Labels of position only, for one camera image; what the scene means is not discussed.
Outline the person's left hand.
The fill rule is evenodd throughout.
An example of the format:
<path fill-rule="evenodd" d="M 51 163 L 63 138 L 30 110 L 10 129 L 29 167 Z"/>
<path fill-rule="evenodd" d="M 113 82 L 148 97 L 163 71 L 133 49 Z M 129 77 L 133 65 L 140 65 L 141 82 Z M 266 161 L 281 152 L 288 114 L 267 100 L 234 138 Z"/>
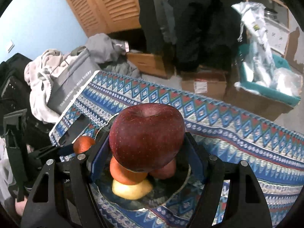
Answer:
<path fill-rule="evenodd" d="M 24 200 L 20 202 L 17 202 L 17 200 L 15 200 L 15 211 L 20 217 L 24 213 L 26 204 L 27 204 L 27 197 L 24 197 Z"/>

